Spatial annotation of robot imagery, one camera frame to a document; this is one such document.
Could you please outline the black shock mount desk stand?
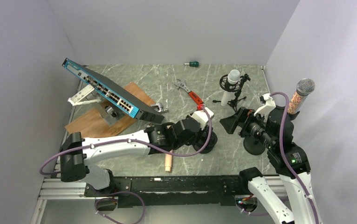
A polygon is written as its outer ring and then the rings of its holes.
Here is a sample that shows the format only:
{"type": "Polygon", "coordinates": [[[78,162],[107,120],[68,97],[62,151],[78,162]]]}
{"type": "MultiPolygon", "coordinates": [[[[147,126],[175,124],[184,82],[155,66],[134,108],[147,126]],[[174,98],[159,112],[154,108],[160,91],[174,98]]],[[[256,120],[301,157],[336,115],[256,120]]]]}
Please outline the black shock mount desk stand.
{"type": "MultiPolygon", "coordinates": [[[[209,134],[209,125],[206,125],[204,130],[202,130],[199,134],[197,134],[197,138],[194,144],[192,145],[195,151],[199,151],[203,147],[203,145],[207,140],[208,134],[209,134]]],[[[216,133],[214,131],[211,131],[210,139],[206,147],[200,153],[201,154],[210,153],[213,150],[214,146],[216,145],[217,141],[218,141],[218,137],[216,133]]]]}

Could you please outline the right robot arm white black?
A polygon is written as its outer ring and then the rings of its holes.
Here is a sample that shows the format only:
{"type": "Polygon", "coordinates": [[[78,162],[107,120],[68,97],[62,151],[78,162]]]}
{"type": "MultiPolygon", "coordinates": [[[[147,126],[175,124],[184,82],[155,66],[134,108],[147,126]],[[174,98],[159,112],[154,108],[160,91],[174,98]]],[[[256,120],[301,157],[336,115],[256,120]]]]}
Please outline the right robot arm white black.
{"type": "Polygon", "coordinates": [[[284,204],[255,167],[240,171],[237,182],[240,192],[255,196],[276,224],[322,223],[313,197],[309,160],[305,151],[293,142],[294,125],[284,107],[273,109],[266,122],[261,115],[242,107],[220,123],[228,134],[241,127],[239,136],[244,139],[248,153],[259,155],[267,151],[291,207],[284,204]]]}

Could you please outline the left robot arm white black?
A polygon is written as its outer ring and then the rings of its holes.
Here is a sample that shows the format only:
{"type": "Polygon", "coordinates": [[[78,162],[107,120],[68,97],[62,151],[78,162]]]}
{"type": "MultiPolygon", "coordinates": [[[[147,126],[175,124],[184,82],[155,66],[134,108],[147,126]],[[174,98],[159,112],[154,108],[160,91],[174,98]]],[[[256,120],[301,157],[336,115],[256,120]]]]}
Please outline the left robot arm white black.
{"type": "Polygon", "coordinates": [[[97,166],[106,159],[129,155],[171,152],[192,145],[199,153],[212,148],[211,121],[214,113],[199,110],[177,123],[149,126],[144,130],[105,138],[82,138],[72,133],[61,147],[62,182],[84,181],[103,196],[114,192],[113,173],[97,166]]]}

